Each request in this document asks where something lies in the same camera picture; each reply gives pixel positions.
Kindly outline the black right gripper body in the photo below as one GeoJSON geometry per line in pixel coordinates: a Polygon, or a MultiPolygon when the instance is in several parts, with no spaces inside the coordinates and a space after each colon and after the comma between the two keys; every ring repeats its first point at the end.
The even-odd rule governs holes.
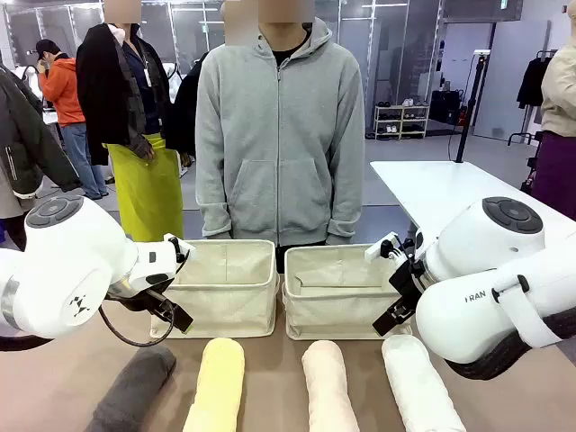
{"type": "Polygon", "coordinates": [[[422,293],[433,283],[433,276],[424,260],[409,258],[397,267],[389,282],[400,295],[400,305],[415,311],[422,293]]]}

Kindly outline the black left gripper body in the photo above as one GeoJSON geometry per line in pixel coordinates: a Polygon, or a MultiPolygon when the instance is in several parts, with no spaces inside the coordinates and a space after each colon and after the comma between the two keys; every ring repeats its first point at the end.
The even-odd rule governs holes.
{"type": "Polygon", "coordinates": [[[153,274],[131,281],[124,275],[109,286],[107,301],[119,302],[129,311],[148,311],[151,315],[165,316],[170,312],[165,290],[175,280],[168,274],[153,274]]]}

